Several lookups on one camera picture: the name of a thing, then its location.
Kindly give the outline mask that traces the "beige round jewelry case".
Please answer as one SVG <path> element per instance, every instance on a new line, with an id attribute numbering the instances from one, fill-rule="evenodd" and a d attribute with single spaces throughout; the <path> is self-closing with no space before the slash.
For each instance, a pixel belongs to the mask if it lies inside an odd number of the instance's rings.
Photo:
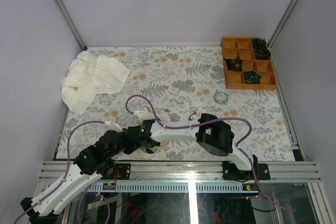
<path id="1" fill-rule="evenodd" d="M 137 149 L 135 153 L 137 154 L 137 156 L 140 156 L 141 158 L 153 159 L 160 150 L 164 149 L 169 144 L 170 144 L 170 141 L 164 141 L 164 142 L 161 142 L 159 146 L 155 146 L 155 147 L 142 146 L 139 149 Z"/>

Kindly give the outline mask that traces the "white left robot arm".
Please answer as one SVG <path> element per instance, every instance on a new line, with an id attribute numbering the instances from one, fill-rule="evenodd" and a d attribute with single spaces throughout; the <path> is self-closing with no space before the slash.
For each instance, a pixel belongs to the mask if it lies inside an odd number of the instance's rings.
<path id="1" fill-rule="evenodd" d="M 124 137 L 125 131 L 106 131 L 97 142 L 82 150 L 46 191 L 34 198 L 24 198 L 20 204 L 29 222 L 54 223 L 62 208 L 84 188 L 101 178 L 114 176 L 112 158 L 125 150 Z"/>

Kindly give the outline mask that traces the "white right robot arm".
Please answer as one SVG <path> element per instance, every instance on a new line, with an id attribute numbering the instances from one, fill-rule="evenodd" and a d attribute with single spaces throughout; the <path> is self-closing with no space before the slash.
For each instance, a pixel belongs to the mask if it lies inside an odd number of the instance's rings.
<path id="1" fill-rule="evenodd" d="M 239 141 L 235 140 L 232 127 L 226 123 L 229 120 L 244 122 L 249 127 L 248 133 Z M 257 158 L 239 147 L 251 130 L 251 124 L 245 119 L 217 118 L 203 113 L 198 120 L 188 122 L 163 122 L 157 118 L 143 120 L 139 126 L 128 127 L 124 138 L 129 147 L 154 147 L 165 141 L 196 142 L 211 155 L 228 157 L 243 178 L 251 179 L 258 173 Z"/>

